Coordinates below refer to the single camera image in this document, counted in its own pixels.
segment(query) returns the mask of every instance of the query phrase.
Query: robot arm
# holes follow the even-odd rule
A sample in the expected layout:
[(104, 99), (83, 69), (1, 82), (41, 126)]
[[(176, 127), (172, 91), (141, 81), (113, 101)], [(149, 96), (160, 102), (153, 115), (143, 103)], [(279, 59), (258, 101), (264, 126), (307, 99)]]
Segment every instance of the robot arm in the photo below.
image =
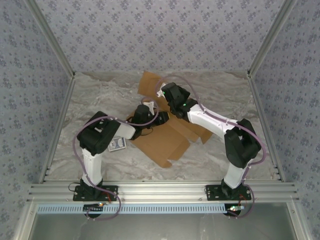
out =
[[(161, 111), (152, 123), (141, 126), (141, 124), (150, 122), (154, 118), (154, 114), (153, 102), (144, 102), (137, 107), (134, 115), (127, 119), (128, 122), (140, 124), (140, 126), (131, 126), (115, 119), (102, 119), (92, 123), (78, 134), (77, 139), (82, 148), (83, 163), (87, 175), (94, 185), (100, 188), (102, 186), (102, 153), (107, 149), (113, 137), (135, 140), (141, 135), (144, 128), (148, 129), (162, 125), (169, 119), (168, 113)], [(102, 111), (98, 111), (88, 122), (101, 117), (107, 117), (107, 115)], [(101, 191), (92, 187), (84, 173), (80, 180), (80, 185), (92, 199), (97, 199), (101, 193)]]
[(261, 146), (250, 134), (228, 123), (241, 125), (254, 133), (251, 123), (246, 119), (241, 121), (229, 119), (204, 108), (206, 112), (224, 119), (226, 123), (214, 119), (203, 111), (196, 100), (189, 98), (190, 93), (187, 90), (174, 82), (163, 83), (157, 96), (167, 100), (170, 111), (177, 118), (200, 125), (224, 140), (226, 156), (230, 164), (221, 188), (227, 197), (232, 198), (236, 195), (248, 164), (257, 156)]

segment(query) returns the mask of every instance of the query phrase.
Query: cardboard flap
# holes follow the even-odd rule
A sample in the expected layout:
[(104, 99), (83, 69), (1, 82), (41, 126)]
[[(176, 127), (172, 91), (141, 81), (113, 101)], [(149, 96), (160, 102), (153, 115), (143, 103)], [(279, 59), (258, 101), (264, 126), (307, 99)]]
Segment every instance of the cardboard flap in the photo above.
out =
[(189, 131), (192, 131), (193, 133), (198, 135), (201, 138), (201, 141), (203, 144), (205, 144), (213, 134), (211, 131), (207, 130), (206, 128), (200, 125), (187, 122), (183, 119), (177, 119), (177, 120), (179, 121), (180, 124), (182, 124), (187, 129), (189, 129)]
[(178, 160), (190, 146), (184, 136), (166, 123), (131, 142), (162, 168), (171, 167), (168, 159)]
[(173, 129), (194, 143), (198, 140), (199, 136), (187, 126), (182, 124), (181, 119), (176, 118), (171, 112), (169, 113), (169, 117), (170, 121), (168, 121), (167, 124), (169, 124)]

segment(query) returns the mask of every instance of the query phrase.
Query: black bracket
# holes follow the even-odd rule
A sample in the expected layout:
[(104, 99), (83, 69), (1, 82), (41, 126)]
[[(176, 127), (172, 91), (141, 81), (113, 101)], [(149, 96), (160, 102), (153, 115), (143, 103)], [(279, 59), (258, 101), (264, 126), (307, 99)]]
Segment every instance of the black bracket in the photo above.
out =
[(208, 201), (243, 201), (244, 199), (241, 197), (244, 196), (246, 200), (251, 200), (251, 192), (250, 189), (242, 184), (239, 185), (234, 194), (227, 196), (222, 191), (222, 186), (219, 185), (207, 185), (205, 186), (206, 199)]
[(235, 206), (235, 205), (232, 204), (232, 203), (226, 203), (226, 204), (224, 205), (224, 208), (227, 210), (227, 212), (224, 213), (224, 215), (226, 215), (226, 216), (231, 216), (231, 217), (239, 216), (242, 210), (237, 210), (237, 211), (228, 210), (228, 209), (230, 209), (230, 208), (233, 207), (233, 206)]
[[(98, 111), (87, 123), (107, 116), (104, 112)], [(120, 125), (115, 119), (102, 119), (87, 126), (76, 138), (79, 140), (80, 147), (87, 149), (92, 156), (101, 154), (107, 149)]]
[(188, 112), (194, 105), (198, 104), (196, 100), (189, 98), (190, 92), (176, 85), (174, 82), (166, 84), (161, 88), (161, 91), (168, 102), (170, 112), (178, 119), (189, 122)]
[[(256, 134), (254, 127), (247, 119), (242, 119), (237, 124)], [(226, 131), (224, 144), (225, 154), (229, 162), (241, 169), (244, 169), (248, 162), (254, 159), (261, 150), (261, 145), (253, 136), (236, 126)]]
[[(109, 190), (116, 195), (118, 195), (118, 186), (116, 185), (103, 185), (99, 186), (102, 189)], [(97, 201), (97, 202), (116, 202), (117, 198), (112, 195), (108, 194), (104, 191), (101, 191), (98, 197), (93, 197), (92, 194), (90, 194), (85, 188), (81, 185), (76, 186), (74, 189), (74, 194), (73, 194), (73, 201), (75, 202), (92, 202), (92, 201)]]
[[(99, 204), (97, 203), (94, 203), (94, 204), (85, 204), (83, 205), (83, 208), (82, 208), (82, 211), (83, 212), (102, 212), (104, 210), (104, 207), (103, 206), (100, 206)], [(97, 217), (99, 217), (101, 215), (100, 214), (92, 214), (92, 213), (88, 213), (88, 217), (89, 218), (92, 218), (92, 219), (95, 219)]]

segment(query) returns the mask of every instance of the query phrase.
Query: enclosure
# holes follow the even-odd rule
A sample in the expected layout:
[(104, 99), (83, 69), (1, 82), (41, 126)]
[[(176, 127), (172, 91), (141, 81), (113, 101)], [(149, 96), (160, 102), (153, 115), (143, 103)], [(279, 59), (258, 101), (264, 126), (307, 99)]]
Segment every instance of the enclosure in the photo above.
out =
[[(218, 135), (205, 143), (190, 140), (168, 168), (130, 140), (125, 149), (106, 150), (103, 184), (117, 185), (123, 203), (118, 218), (110, 220), (111, 238), (128, 238), (117, 229), (131, 217), (144, 232), (151, 222), (164, 223), (149, 239), (177, 239), (182, 231), (185, 239), (320, 238), (316, 0), (5, 0), (1, 8), (0, 203), (18, 206), (2, 208), (1, 237), (107, 234), (98, 230), (103, 222), (87, 223), (86, 202), (73, 201), (69, 191), (83, 176), (72, 140), (98, 111), (127, 119), (143, 97), (138, 88), (147, 71), (183, 77), (206, 108), (249, 120), (266, 145), (266, 159), (245, 178), (255, 202), (245, 201), (244, 212), (255, 205), (252, 213), (228, 221), (221, 213), (235, 201), (209, 201), (204, 191), (219, 185), (228, 170)], [(167, 81), (191, 91), (181, 79)], [(78, 141), (76, 150), (81, 153)], [(262, 156), (260, 151), (255, 161)], [(277, 228), (275, 215), (283, 228)]]

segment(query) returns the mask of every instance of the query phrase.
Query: flattened cardboard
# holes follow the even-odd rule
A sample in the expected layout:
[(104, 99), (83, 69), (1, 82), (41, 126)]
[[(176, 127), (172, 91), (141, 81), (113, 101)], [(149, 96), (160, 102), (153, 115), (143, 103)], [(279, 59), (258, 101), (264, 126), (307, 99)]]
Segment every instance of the flattened cardboard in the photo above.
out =
[(152, 133), (131, 142), (162, 168), (171, 167), (168, 160), (178, 160), (190, 146), (183, 135), (166, 123), (154, 127)]
[(160, 126), (155, 126), (153, 131), (145, 130), (136, 140), (131, 141), (136, 147), (144, 152), (150, 159), (162, 168), (169, 168), (172, 164), (168, 160), (179, 160), (190, 146), (188, 140), (195, 142), (199, 137), (205, 143), (212, 133), (205, 128), (178, 119), (170, 113), (170, 107), (165, 98), (157, 97), (156, 84), (160, 76), (152, 72), (144, 72), (140, 80), (138, 94), (154, 99), (160, 111), (169, 112), (169, 120)]

